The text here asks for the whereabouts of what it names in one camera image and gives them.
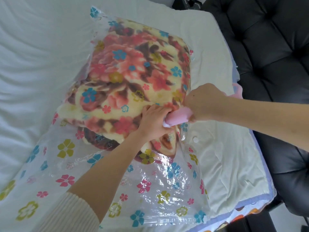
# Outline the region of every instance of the tufted leather cushion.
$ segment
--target tufted leather cushion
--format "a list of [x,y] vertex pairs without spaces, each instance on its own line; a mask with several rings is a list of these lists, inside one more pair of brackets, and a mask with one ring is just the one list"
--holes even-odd
[[[309,104],[309,0],[206,0],[202,10],[218,22],[245,99]],[[308,152],[254,134],[288,210],[308,217]]]

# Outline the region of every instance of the white sleeve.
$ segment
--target white sleeve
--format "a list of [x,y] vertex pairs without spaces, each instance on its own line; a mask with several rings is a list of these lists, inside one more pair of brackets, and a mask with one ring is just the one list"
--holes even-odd
[[66,192],[33,232],[97,232],[99,224],[85,200]]

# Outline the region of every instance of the black couch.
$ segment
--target black couch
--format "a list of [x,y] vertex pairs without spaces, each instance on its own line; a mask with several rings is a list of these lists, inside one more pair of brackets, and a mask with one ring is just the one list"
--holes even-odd
[[[309,104],[309,0],[206,0],[201,9],[218,22],[238,66],[245,99]],[[254,135],[277,200],[291,213],[309,217],[309,153]]]

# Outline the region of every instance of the floral blanket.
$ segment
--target floral blanket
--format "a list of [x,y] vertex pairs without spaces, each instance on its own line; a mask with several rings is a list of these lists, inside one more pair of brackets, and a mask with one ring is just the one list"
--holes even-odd
[[[112,150],[137,130],[144,105],[179,109],[190,89],[190,54],[167,32],[121,18],[104,23],[92,40],[87,78],[72,86],[57,116],[78,126],[86,143]],[[179,128],[146,143],[135,160],[160,163],[158,153],[173,159]]]

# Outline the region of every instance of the hand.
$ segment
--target hand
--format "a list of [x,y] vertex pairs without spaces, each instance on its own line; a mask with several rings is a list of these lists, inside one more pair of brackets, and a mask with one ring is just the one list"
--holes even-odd
[[228,99],[217,87],[207,83],[192,90],[185,97],[183,105],[190,108],[193,112],[189,122],[219,120]]
[[143,107],[142,118],[137,132],[145,138],[146,142],[174,131],[172,128],[163,127],[163,119],[170,111],[172,111],[171,108],[158,105],[146,105]]

